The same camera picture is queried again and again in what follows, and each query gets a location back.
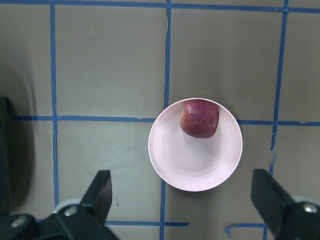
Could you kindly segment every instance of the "red apple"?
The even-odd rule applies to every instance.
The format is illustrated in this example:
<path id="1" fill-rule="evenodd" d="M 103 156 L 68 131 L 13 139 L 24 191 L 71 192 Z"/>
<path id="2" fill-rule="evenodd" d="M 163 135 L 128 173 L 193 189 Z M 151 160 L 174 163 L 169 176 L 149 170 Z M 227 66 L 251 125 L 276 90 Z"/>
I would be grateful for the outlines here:
<path id="1" fill-rule="evenodd" d="M 211 138 L 217 130 L 219 122 L 219 107 L 217 104 L 203 100 L 188 100 L 182 110 L 180 127 L 195 138 Z"/>

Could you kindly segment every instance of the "gray surface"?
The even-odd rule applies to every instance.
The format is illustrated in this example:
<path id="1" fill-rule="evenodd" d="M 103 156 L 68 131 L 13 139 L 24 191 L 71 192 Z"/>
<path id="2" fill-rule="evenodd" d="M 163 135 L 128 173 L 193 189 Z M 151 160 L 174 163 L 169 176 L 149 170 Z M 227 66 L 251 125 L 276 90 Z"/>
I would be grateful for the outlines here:
<path id="1" fill-rule="evenodd" d="M 292 8 L 320 8 L 318 0 L 290 0 L 289 7 Z"/>
<path id="2" fill-rule="evenodd" d="M 172 2 L 283 5 L 280 0 Z M 320 8 L 317 1 L 290 0 L 289 6 Z M 272 121 L 283 14 L 172 9 L 171 15 L 169 103 L 205 97 L 238 120 Z M 0 22 L 0 95 L 10 97 L 16 116 L 51 116 L 50 6 L 0 4 Z M 320 120 L 318 25 L 319 14 L 288 13 L 281 121 Z M 155 118 L 164 106 L 166 33 L 165 8 L 57 5 L 57 113 Z M 38 219 L 54 208 L 53 122 L 41 119 L 11 121 L 8 128 L 14 213 Z M 272 126 L 250 123 L 255 122 L 240 126 L 243 154 L 225 183 L 204 192 L 166 186 L 164 220 L 190 225 L 165 226 L 165 240 L 223 240 L 230 224 L 262 223 L 250 200 L 252 170 L 268 170 L 274 154 L 276 180 L 290 194 L 320 202 L 320 128 L 279 126 L 272 152 Z M 107 220 L 133 224 L 110 228 L 124 240 L 159 239 L 161 178 L 148 156 L 151 126 L 58 121 L 59 200 L 81 198 L 96 172 L 110 169 L 113 202 Z M 262 235 L 262 228 L 231 230 L 235 240 Z"/>
<path id="3" fill-rule="evenodd" d="M 0 96 L 15 115 L 52 115 L 49 13 L 46 5 L 0 5 Z"/>
<path id="4" fill-rule="evenodd" d="M 320 169 L 320 128 L 280 126 L 274 177 L 292 196 L 308 196 L 320 203 L 316 181 Z"/>
<path id="5" fill-rule="evenodd" d="M 292 13 L 288 16 L 280 120 L 320 120 L 319 23 L 319 14 Z"/>
<path id="6" fill-rule="evenodd" d="M 172 10 L 170 102 L 203 97 L 237 119 L 271 121 L 281 16 Z"/>
<path id="7" fill-rule="evenodd" d="M 155 118 L 166 31 L 165 9 L 57 6 L 58 114 Z"/>
<path id="8" fill-rule="evenodd" d="M 150 128 L 151 123 L 141 122 L 61 122 L 60 201 L 82 198 L 97 171 L 109 169 L 108 220 L 159 221 L 161 181 L 149 160 Z"/>
<path id="9" fill-rule="evenodd" d="M 12 213 L 44 219 L 54 209 L 52 122 L 12 121 L 7 132 Z"/>

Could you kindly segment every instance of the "pink plate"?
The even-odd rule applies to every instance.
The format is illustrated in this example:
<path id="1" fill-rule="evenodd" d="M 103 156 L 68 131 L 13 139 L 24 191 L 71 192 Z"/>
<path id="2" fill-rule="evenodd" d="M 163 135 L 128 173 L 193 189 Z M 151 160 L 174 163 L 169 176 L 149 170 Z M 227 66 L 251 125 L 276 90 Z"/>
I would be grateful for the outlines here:
<path id="1" fill-rule="evenodd" d="M 180 118 L 184 101 L 167 107 L 154 121 L 148 140 L 151 163 L 159 176 L 171 186 L 190 192 L 212 189 L 223 183 L 236 169 L 243 141 L 234 116 L 219 103 L 219 123 L 211 138 L 184 133 Z"/>

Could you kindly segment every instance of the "blue tape grid line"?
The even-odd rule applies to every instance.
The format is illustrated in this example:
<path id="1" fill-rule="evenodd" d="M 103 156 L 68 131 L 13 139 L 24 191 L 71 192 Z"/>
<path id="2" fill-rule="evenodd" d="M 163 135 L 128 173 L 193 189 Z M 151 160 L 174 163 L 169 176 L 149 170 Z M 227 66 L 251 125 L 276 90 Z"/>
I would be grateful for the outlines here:
<path id="1" fill-rule="evenodd" d="M 170 38 L 171 38 L 171 9 L 206 9 L 206 10 L 238 10 L 238 11 L 260 11 L 260 12 L 283 12 L 281 41 L 279 51 L 278 73 L 276 83 L 276 96 L 274 105 L 273 121 L 261 120 L 238 120 L 240 125 L 262 125 L 273 126 L 271 150 L 274 150 L 277 129 L 282 126 L 314 126 L 319 127 L 320 122 L 298 122 L 298 121 L 278 121 L 279 99 L 281 89 L 281 75 L 283 69 L 284 48 L 287 13 L 314 13 L 320 14 L 320 9 L 313 8 L 289 8 L 289 0 L 284 0 L 283 7 L 255 7 L 255 6 L 232 6 L 232 5 L 201 5 L 201 4 L 171 4 L 167 3 L 141 3 L 141 2 L 112 2 L 112 1 L 52 1 L 52 0 L 0 0 L 0 4 L 33 4 L 48 5 L 50 4 L 50 33 L 51 33 L 51 100 L 52 100 L 52 116 L 13 116 L 12 120 L 18 121 L 52 121 L 53 122 L 53 182 L 54 182 L 54 204 L 59 201 L 58 186 L 58 121 L 109 121 L 109 122 L 144 122 L 152 123 L 155 118 L 135 118 L 135 117 L 108 117 L 108 116 L 58 116 L 57 115 L 57 95 L 56 95 L 56 52 L 55 52 L 55 5 L 82 5 L 82 6 L 114 6 L 114 7 L 144 7 L 144 8 L 167 8 L 168 29 L 166 35 L 166 52 L 165 52 L 165 85 L 164 85 L 164 108 L 169 105 L 169 85 L 170 85 Z M 273 174 L 274 156 L 270 165 L 269 172 Z M 107 225 L 123 225 L 123 226 L 160 226 L 160 239 L 164 238 L 164 226 L 187 227 L 187 222 L 165 222 L 165 198 L 166 198 L 166 182 L 161 182 L 161 206 L 160 206 L 160 222 L 139 222 L 139 221 L 107 221 Z M 263 228 L 263 240 L 267 239 L 268 228 L 264 223 L 239 223 L 229 226 L 225 229 L 230 236 L 231 228 Z"/>
<path id="2" fill-rule="evenodd" d="M 153 123 L 156 118 L 137 118 L 127 116 L 76 116 L 76 115 L 58 115 L 58 121 L 105 121 L 105 122 L 129 122 L 129 123 Z M 53 121 L 53 116 L 11 116 L 12 121 Z M 237 120 L 239 125 L 260 125 L 273 126 L 273 121 L 262 120 Z M 305 126 L 305 127 L 320 127 L 320 121 L 278 121 L 278 126 Z"/>
<path id="3" fill-rule="evenodd" d="M 159 221 L 106 221 L 106 226 L 155 226 L 155 227 L 188 227 L 189 222 Z"/>
<path id="4" fill-rule="evenodd" d="M 54 206 L 59 203 L 58 179 L 58 118 L 56 83 L 56 6 L 50 5 L 50 48 L 51 48 L 51 104 L 53 129 L 53 199 Z"/>
<path id="5" fill-rule="evenodd" d="M 262 240 L 268 240 L 268 228 L 266 226 L 263 228 Z"/>
<path id="6" fill-rule="evenodd" d="M 165 67 L 164 67 L 164 99 L 163 108 L 169 106 L 170 96 L 170 52 L 171 52 L 171 0 L 166 0 L 166 36 L 165 36 Z M 160 199 L 160 228 L 159 240 L 165 239 L 165 220 L 166 220 L 166 182 L 161 179 L 161 199 Z"/>
<path id="7" fill-rule="evenodd" d="M 106 7 L 136 7 L 136 8 L 163 8 L 163 9 L 203 9 L 223 11 L 253 11 L 253 12 L 286 12 L 320 14 L 320 8 L 272 6 L 241 6 L 241 5 L 210 5 L 210 4 L 181 4 L 181 3 L 153 3 L 153 2 L 124 2 L 124 1 L 88 1 L 88 0 L 0 0 L 0 4 L 23 5 L 66 5 L 66 6 L 106 6 Z"/>
<path id="8" fill-rule="evenodd" d="M 165 36 L 165 70 L 164 70 L 164 108 L 169 106 L 169 88 L 170 88 L 170 52 L 171 52 L 171 8 L 166 9 L 166 36 Z"/>
<path id="9" fill-rule="evenodd" d="M 275 100 L 274 100 L 272 139 L 271 139 L 272 152 L 274 152 L 275 150 L 277 131 L 278 131 L 279 101 L 280 101 L 280 91 L 281 91 L 282 72 L 283 72 L 285 44 L 286 44 L 287 16 L 288 16 L 287 12 L 284 12 L 282 14 L 281 38 L 280 38 L 279 60 L 278 60 L 276 90 L 275 90 Z"/>
<path id="10" fill-rule="evenodd" d="M 227 226 L 224 231 L 227 234 L 227 236 L 231 237 L 231 229 L 233 228 L 266 228 L 266 224 L 264 223 L 238 223 L 238 224 L 232 224 Z"/>

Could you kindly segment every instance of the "plate rim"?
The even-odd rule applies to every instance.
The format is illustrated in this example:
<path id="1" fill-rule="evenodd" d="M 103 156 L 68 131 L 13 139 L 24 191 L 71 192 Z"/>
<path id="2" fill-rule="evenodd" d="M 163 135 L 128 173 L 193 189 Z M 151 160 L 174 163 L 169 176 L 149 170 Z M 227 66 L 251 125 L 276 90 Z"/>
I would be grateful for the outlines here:
<path id="1" fill-rule="evenodd" d="M 241 141 L 240 141 L 240 149 L 239 149 L 239 150 L 240 150 L 240 151 L 239 151 L 239 158 L 238 158 L 238 160 L 237 160 L 234 168 L 232 169 L 231 173 L 230 173 L 229 175 L 227 175 L 226 178 L 225 178 L 221 183 L 219 183 L 219 184 L 217 184 L 217 185 L 211 186 L 211 187 L 209 187 L 209 188 L 208 188 L 208 187 L 203 187 L 203 188 L 199 188 L 199 189 L 197 189 L 197 190 L 194 190 L 194 189 L 190 189 L 190 188 L 184 188 L 184 187 L 177 186 L 177 184 L 172 184 L 171 182 L 167 181 L 167 180 L 165 179 L 165 177 L 163 177 L 162 174 L 160 174 L 160 172 L 158 171 L 158 169 L 157 169 L 156 166 L 154 165 L 154 162 L 153 162 L 152 157 L 151 157 L 150 141 L 151 141 L 151 135 L 152 135 L 153 129 L 154 129 L 157 121 L 159 120 L 159 118 L 160 118 L 169 108 L 171 108 L 172 106 L 177 105 L 177 104 L 179 104 L 179 103 L 181 103 L 181 102 L 186 102 L 186 101 L 189 101 L 189 100 L 196 100 L 196 99 L 209 101 L 209 102 L 215 103 L 215 104 L 217 104 L 219 107 L 223 108 L 223 110 L 225 110 L 225 111 L 231 116 L 231 118 L 234 120 L 234 122 L 236 123 L 236 126 L 237 126 L 236 129 L 237 129 L 237 131 L 239 132 L 239 136 L 240 136 Z M 187 191 L 187 192 L 202 192 L 202 191 L 206 191 L 206 190 L 213 189 L 213 188 L 221 185 L 222 183 L 224 183 L 224 182 L 234 173 L 234 171 L 235 171 L 236 168 L 238 167 L 239 162 L 240 162 L 241 157 L 242 157 L 242 153 L 243 153 L 243 135 L 242 135 L 240 126 L 239 126 L 236 118 L 233 116 L 233 114 L 232 114 L 228 109 L 226 109 L 226 108 L 225 108 L 223 105 L 221 105 L 220 103 L 218 103 L 218 102 L 216 102 L 216 101 L 213 101 L 213 100 L 211 100 L 211 99 L 208 99 L 208 98 L 203 98 L 203 97 L 190 97 L 190 98 L 185 98 L 185 99 L 181 99 L 181 100 L 179 100 L 179 101 L 176 101 L 176 102 L 170 104 L 168 107 L 166 107 L 166 108 L 157 116 L 157 118 L 155 119 L 155 121 L 154 121 L 153 124 L 152 124 L 152 127 L 151 127 L 150 132 L 149 132 L 149 136 L 148 136 L 148 154 L 149 154 L 149 159 L 150 159 L 150 161 L 151 161 L 151 164 L 152 164 L 152 166 L 153 166 L 153 169 L 154 169 L 154 170 L 156 171 L 156 173 L 160 176 L 160 178 L 161 178 L 162 180 L 164 180 L 167 184 L 171 185 L 171 186 L 174 187 L 174 188 L 177 188 L 177 189 L 180 189 L 180 190 L 183 190 L 183 191 Z"/>

